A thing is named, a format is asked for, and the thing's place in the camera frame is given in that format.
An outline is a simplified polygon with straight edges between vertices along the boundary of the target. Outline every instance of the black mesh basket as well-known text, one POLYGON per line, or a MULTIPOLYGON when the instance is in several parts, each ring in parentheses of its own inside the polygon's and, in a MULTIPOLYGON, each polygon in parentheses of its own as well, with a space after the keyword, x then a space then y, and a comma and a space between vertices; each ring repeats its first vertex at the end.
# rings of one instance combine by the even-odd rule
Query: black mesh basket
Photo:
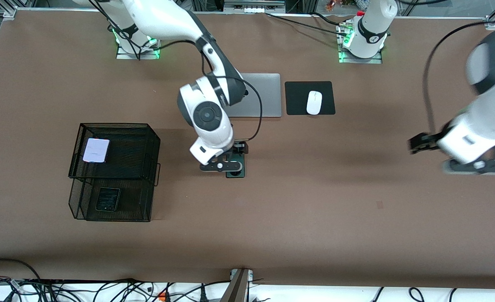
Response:
POLYGON ((68 174, 74 218, 150 221, 159 149, 160 138, 148 124, 80 124, 68 174), (109 140, 105 162, 83 161, 90 138, 109 140))

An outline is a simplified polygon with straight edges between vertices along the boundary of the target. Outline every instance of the white computer mouse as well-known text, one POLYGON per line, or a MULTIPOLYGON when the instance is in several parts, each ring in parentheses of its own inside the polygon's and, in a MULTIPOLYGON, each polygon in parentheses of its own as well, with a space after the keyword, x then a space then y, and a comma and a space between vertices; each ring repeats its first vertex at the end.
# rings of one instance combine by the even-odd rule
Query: white computer mouse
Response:
POLYGON ((310 115, 317 115, 320 113, 320 107, 322 107, 322 94, 318 91, 309 92, 307 98, 307 113, 310 115))

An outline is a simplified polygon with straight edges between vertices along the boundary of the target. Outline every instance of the brown table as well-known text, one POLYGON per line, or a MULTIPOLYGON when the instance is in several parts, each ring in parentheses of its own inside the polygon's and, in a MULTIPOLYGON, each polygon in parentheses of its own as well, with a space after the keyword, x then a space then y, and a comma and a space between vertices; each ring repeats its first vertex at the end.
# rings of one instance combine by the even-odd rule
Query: brown table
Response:
MULTIPOLYGON (((333 35, 265 15, 201 20, 242 72, 332 81, 336 115, 265 119, 244 179, 205 174, 175 101, 200 76, 195 48, 116 60, 97 12, 19 11, 0 30, 0 257, 50 279, 215 281, 247 266, 273 284, 495 287, 495 176, 445 175, 442 153, 406 147, 427 130, 428 52, 470 20, 396 19, 383 65, 338 63, 333 35), (72 218, 81 122, 146 122, 159 134, 152 222, 72 218)), ((474 99, 464 63, 486 34, 467 29, 436 56, 439 127, 474 99)), ((257 120, 233 123, 245 137, 257 120)), ((31 277, 9 264, 0 275, 31 277)))

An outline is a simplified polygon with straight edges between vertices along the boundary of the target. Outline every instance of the laptop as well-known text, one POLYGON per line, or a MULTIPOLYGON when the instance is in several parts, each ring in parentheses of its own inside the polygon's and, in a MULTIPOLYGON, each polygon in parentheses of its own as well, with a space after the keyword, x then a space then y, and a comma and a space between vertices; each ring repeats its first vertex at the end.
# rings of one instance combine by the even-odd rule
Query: laptop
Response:
MULTIPOLYGON (((262 99, 263 117, 281 117, 280 74, 242 74, 253 85, 262 99)), ((233 106, 225 107, 229 117, 259 117, 260 105, 257 94, 246 85, 247 95, 233 106)))

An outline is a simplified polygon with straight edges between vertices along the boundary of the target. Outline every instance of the black mouse pad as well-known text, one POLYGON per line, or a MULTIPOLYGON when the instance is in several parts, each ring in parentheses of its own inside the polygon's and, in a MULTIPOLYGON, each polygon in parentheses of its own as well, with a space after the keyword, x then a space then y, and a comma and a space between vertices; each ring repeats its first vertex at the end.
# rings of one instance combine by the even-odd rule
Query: black mouse pad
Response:
POLYGON ((322 107, 319 115, 334 115, 335 101, 333 100, 333 86, 326 82, 285 82, 286 114, 308 115, 307 98, 309 92, 318 91, 322 94, 322 107))

